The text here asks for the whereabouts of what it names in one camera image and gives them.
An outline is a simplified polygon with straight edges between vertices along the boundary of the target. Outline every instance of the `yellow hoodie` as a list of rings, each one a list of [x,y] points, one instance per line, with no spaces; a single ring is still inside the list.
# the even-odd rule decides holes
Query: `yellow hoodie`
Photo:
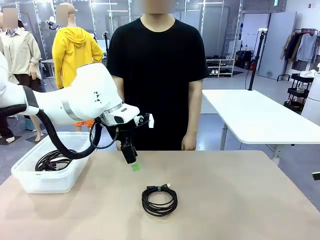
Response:
[[[52,58],[56,86],[68,87],[76,78],[77,68],[101,62],[103,51],[94,38],[81,27],[63,27],[56,33]]]

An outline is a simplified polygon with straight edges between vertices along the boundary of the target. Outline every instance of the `brown table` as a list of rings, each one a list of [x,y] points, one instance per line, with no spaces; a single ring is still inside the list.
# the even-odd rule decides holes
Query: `brown table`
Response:
[[[320,213],[261,151],[96,152],[66,194],[0,186],[1,240],[319,240]],[[170,183],[167,217],[141,206],[147,185]],[[154,201],[168,196],[158,194]]]

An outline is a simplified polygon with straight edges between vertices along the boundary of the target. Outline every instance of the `orange shorts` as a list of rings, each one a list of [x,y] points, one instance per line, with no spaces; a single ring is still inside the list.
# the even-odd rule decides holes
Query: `orange shorts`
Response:
[[[77,123],[74,123],[73,125],[75,125],[76,127],[82,127],[83,125],[87,126],[88,128],[92,128],[93,124],[94,124],[95,120],[88,120],[88,121],[80,121]]]

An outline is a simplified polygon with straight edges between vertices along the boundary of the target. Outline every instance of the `yellow hood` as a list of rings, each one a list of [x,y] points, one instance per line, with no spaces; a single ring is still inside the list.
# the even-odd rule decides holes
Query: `yellow hood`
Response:
[[[76,48],[80,48],[82,44],[87,41],[87,32],[81,27],[63,27],[59,31],[61,31]]]

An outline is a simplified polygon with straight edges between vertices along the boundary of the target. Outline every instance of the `person's hand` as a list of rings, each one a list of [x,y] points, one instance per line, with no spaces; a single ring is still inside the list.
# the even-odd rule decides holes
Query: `person's hand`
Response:
[[[197,146],[197,134],[186,133],[182,139],[182,151],[194,151]]]
[[[116,141],[115,145],[116,145],[116,150],[117,151],[121,151],[121,142],[120,141]]]
[[[32,76],[33,80],[36,80],[37,78],[37,68],[33,62],[30,62],[30,65],[29,65],[29,76]]]

